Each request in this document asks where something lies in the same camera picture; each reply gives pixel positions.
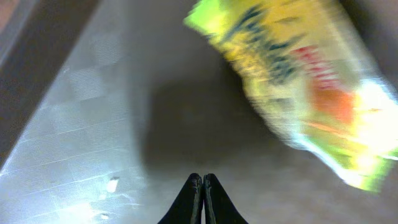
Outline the yellow green snack wrapper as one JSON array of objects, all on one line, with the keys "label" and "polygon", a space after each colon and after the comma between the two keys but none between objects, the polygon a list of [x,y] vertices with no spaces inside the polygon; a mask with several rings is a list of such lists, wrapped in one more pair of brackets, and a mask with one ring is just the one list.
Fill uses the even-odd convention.
[{"label": "yellow green snack wrapper", "polygon": [[378,191],[397,159],[397,91],[338,1],[200,0],[184,23],[231,64],[287,145]]}]

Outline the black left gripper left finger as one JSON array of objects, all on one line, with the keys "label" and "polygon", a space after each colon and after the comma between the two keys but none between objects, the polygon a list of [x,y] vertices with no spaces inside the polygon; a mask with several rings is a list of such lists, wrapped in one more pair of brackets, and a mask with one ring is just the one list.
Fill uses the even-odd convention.
[{"label": "black left gripper left finger", "polygon": [[202,209],[203,181],[192,173],[158,224],[200,224]]}]

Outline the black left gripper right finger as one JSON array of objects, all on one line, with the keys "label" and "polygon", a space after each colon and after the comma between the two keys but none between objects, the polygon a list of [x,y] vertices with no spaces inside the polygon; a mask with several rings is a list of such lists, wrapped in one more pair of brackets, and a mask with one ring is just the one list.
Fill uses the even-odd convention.
[{"label": "black left gripper right finger", "polygon": [[204,176],[206,224],[248,224],[214,174]]}]

